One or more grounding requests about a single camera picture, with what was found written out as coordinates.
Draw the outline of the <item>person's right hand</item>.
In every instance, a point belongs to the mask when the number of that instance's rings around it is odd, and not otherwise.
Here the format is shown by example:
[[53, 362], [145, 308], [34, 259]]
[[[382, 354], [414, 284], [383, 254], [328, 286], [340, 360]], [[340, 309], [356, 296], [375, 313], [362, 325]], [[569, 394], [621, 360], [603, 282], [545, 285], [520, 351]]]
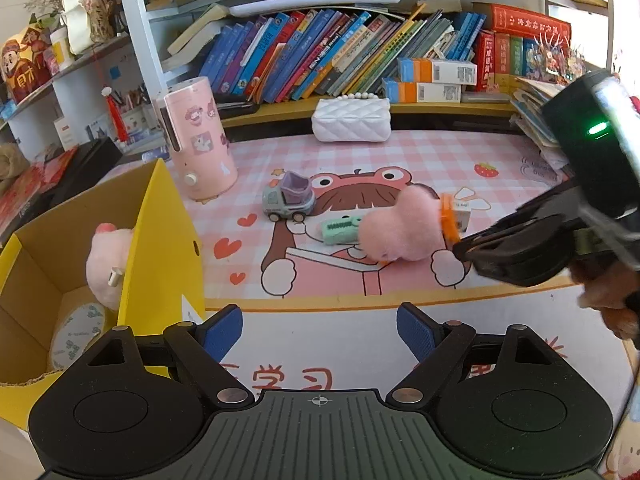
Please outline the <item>person's right hand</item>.
[[616, 261], [595, 276], [582, 262], [574, 262], [570, 275], [584, 288], [578, 297], [579, 307], [599, 311], [603, 323], [617, 338], [631, 340], [639, 336], [639, 315], [625, 306], [625, 299], [639, 290], [638, 272]]

